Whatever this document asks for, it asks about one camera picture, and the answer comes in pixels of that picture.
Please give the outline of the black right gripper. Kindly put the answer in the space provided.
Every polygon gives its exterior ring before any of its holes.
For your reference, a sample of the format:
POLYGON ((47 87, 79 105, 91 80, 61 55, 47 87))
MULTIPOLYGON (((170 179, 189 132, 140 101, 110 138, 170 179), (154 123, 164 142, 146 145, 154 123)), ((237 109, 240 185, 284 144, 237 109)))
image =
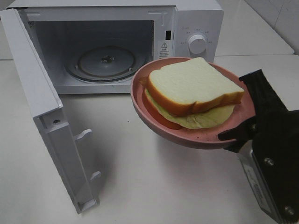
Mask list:
POLYGON ((292 149, 299 146, 299 111, 289 111, 261 69, 239 78, 250 94, 255 116, 218 134, 219 140, 235 140, 224 149, 292 149))

